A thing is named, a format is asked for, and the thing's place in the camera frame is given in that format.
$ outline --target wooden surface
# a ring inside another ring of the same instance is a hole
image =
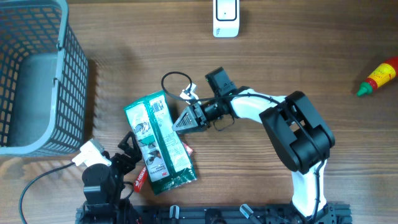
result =
[[[71,4],[70,24],[90,60],[86,132],[113,154],[130,130],[123,106],[159,91],[163,74],[189,74],[204,97],[211,96],[204,76],[224,66],[237,86],[306,93],[336,137],[326,198],[350,203],[355,223],[397,223],[398,83],[372,96],[354,94],[385,58],[398,55],[397,7],[396,1],[242,1],[239,36],[215,39],[211,2]],[[174,93],[187,85],[177,76],[167,83]],[[186,106],[169,102],[174,114]],[[240,119],[223,132],[211,128],[182,139],[195,150],[198,180],[157,197],[146,183],[131,197],[134,205],[290,202],[290,172],[262,125]],[[25,185],[71,158],[0,158],[0,223],[20,223]],[[36,182],[24,199],[28,222],[74,223],[85,200],[83,170]]]

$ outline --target green package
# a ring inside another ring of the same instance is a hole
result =
[[[197,179],[192,161],[172,130],[164,91],[133,102],[124,112],[136,135],[156,195]]]

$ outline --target robotic hand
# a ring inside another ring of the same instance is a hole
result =
[[[207,74],[206,80],[215,97],[201,105],[189,88],[183,90],[192,98],[173,130],[179,134],[204,131],[226,114],[262,123],[277,155],[292,171],[292,205],[300,219],[304,223],[321,219],[328,211],[323,171],[335,137],[309,99],[299,91],[284,97],[256,93],[246,86],[236,88],[222,67]],[[290,128],[294,123],[300,127],[296,131]]]

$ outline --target wood grain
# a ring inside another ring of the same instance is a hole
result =
[[[398,84],[365,98],[354,93],[385,58],[398,54],[397,7],[396,1],[242,1],[239,36],[215,39],[211,2],[71,4],[70,24],[90,60],[87,135],[118,151],[130,130],[123,106],[159,91],[162,75],[172,70],[189,74],[198,95],[210,96],[204,76],[224,66],[238,86],[270,95],[306,93],[336,136],[326,198],[350,203],[355,223],[396,223]],[[186,85],[177,76],[167,81],[174,93]],[[169,102],[175,114],[185,106]],[[182,139],[195,150],[199,179],[157,197],[146,184],[133,194],[134,205],[291,200],[290,172],[262,125],[240,119],[223,132]],[[17,201],[28,181],[71,158],[0,158],[1,223],[20,223]],[[74,223],[85,200],[83,170],[71,167],[34,184],[24,200],[28,222]]]

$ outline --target blue-gray bin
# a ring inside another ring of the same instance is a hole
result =
[[[65,0],[0,1],[0,156],[83,143],[88,62]]]

